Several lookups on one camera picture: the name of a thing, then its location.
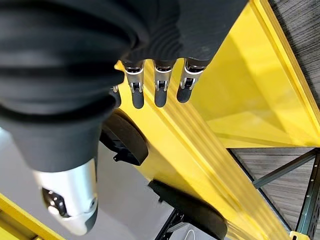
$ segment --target black wheel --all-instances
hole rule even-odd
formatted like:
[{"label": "black wheel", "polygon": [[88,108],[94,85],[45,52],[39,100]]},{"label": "black wheel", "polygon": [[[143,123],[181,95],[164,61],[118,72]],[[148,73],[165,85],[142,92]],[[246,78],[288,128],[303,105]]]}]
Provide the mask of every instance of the black wheel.
[{"label": "black wheel", "polygon": [[167,102],[167,91],[160,88],[159,91],[154,92],[154,103],[158,108],[162,108]]},{"label": "black wheel", "polygon": [[139,89],[135,89],[132,93],[132,103],[136,109],[141,109],[145,104],[144,92],[139,92]]},{"label": "black wheel", "polygon": [[179,85],[178,92],[176,93],[176,99],[184,104],[189,101],[191,97],[192,90],[189,89],[189,87],[185,87],[184,89],[181,88]]},{"label": "black wheel", "polygon": [[148,186],[160,196],[162,201],[184,214],[183,222],[192,224],[217,240],[225,239],[228,231],[227,222],[209,203],[158,180],[152,180]]}]

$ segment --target yellow table edge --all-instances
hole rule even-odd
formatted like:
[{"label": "yellow table edge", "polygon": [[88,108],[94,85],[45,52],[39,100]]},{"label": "yellow table edge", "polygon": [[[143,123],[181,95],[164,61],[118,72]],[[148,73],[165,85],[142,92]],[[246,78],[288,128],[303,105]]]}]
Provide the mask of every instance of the yellow table edge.
[{"label": "yellow table edge", "polygon": [[320,111],[311,93],[307,80],[298,64],[295,54],[277,20],[268,0],[250,0],[261,26],[273,45],[283,69],[289,76],[292,87],[296,91],[304,108],[313,122],[314,130],[319,133]]},{"label": "yellow table edge", "polygon": [[0,209],[44,240],[64,240],[59,234],[0,193]]}]

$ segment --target black bracket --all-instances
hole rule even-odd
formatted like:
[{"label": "black bracket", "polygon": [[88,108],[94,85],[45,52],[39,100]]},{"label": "black bracket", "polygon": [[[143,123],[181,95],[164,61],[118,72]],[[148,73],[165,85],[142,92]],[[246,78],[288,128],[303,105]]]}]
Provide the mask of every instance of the black bracket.
[{"label": "black bracket", "polygon": [[100,141],[117,154],[113,159],[140,166],[149,152],[147,144],[129,120],[120,113],[113,113],[102,124]]},{"label": "black bracket", "polygon": [[174,209],[155,240],[169,240],[174,231],[182,228],[186,224],[188,223],[185,222],[185,215],[177,209]]}]

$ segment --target gray floor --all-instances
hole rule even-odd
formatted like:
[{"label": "gray floor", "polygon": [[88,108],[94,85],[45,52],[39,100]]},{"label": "gray floor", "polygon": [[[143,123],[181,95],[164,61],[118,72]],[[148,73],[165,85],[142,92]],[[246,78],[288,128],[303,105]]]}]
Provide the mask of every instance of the gray floor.
[{"label": "gray floor", "polygon": [[33,176],[9,135],[0,128],[0,193],[67,240],[152,240],[172,208],[159,204],[147,180],[131,165],[114,162],[99,146],[99,210],[94,228],[78,237],[60,226],[45,209]]},{"label": "gray floor", "polygon": [[[312,148],[238,148],[234,149],[256,179],[292,161]],[[308,187],[313,160],[265,185],[262,189],[282,213],[292,229],[296,228]],[[320,240],[320,224],[315,240]]]}]

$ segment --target yellow surface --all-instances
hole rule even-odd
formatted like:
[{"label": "yellow surface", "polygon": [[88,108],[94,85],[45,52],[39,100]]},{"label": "yellow surface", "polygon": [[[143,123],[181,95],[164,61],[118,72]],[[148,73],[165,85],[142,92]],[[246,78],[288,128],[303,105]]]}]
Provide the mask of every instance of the yellow surface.
[{"label": "yellow surface", "polygon": [[137,169],[210,203],[231,239],[289,240],[225,149],[320,145],[319,110],[268,2],[249,2],[185,104],[176,100],[181,69],[180,59],[163,108],[154,104],[150,61],[142,109],[133,107],[128,83],[119,86],[120,108],[149,144]]},{"label": "yellow surface", "polygon": [[320,146],[319,110],[266,0],[244,9],[191,102],[226,148]]},{"label": "yellow surface", "polygon": [[21,234],[14,227],[0,219],[0,239],[1,240],[30,240]]},{"label": "yellow surface", "polygon": [[154,104],[153,71],[145,69],[144,107],[132,105],[127,83],[119,86],[121,109],[144,134],[149,156],[137,169],[213,205],[236,240],[289,240],[289,235],[191,103],[176,100],[172,82],[165,107]]},{"label": "yellow surface", "polygon": [[291,231],[290,237],[292,240],[310,240],[310,238],[307,235],[301,234],[296,231]]},{"label": "yellow surface", "polygon": [[[14,218],[17,222],[19,222],[21,225],[35,233],[37,236],[41,237],[44,240],[64,240],[63,237],[58,235],[56,232],[48,228],[46,225],[35,219],[33,216],[31,216],[29,213],[24,211],[22,208],[20,208],[18,205],[10,201],[8,198],[6,198],[4,195],[0,193],[0,209],[6,213],[7,215]],[[0,220],[0,239],[2,240],[24,240],[21,235],[21,233],[10,233],[9,229],[12,230],[11,226],[4,222],[3,220]]]}]

